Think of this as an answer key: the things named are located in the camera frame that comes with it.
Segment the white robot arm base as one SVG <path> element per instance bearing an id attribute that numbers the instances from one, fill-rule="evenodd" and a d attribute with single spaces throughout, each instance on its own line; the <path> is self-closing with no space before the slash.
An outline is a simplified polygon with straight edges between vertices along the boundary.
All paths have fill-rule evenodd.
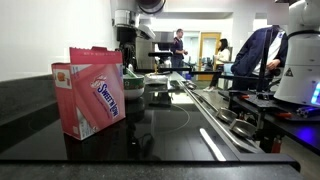
<path id="1" fill-rule="evenodd" d="M 320 106 L 320 0 L 298 0 L 289 6 L 288 52 L 278 100 Z"/>

